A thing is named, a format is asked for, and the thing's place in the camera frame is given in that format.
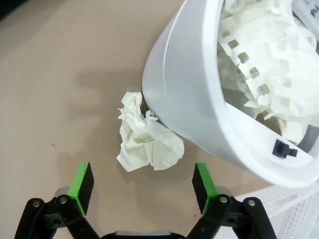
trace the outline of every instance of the screw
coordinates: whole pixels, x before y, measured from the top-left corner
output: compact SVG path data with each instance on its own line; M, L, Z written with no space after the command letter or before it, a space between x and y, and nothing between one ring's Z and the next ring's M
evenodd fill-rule
M40 201L39 200L35 200L32 204L35 208L40 206Z
M225 197L221 197L219 200L222 203L227 203L227 201L228 201L227 198L225 198Z
M250 206L254 206L254 205L255 205L255 202L254 202L254 200L248 200L248 204L249 204Z
M59 202L61 203L61 204L65 204L66 203L66 201L68 201L68 199L66 198L66 197L60 197L60 199L59 199Z

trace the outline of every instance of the brown surface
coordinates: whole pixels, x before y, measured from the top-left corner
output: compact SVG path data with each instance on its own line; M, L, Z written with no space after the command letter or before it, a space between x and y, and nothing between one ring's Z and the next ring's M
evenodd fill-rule
M51 199L83 161L95 175L87 218L99 235L186 234L199 217L196 161L234 194L267 185L190 142L166 171L127 173L116 161L121 98L140 90L147 56L181 3L31 0L0 23L1 238L13 238L29 198Z

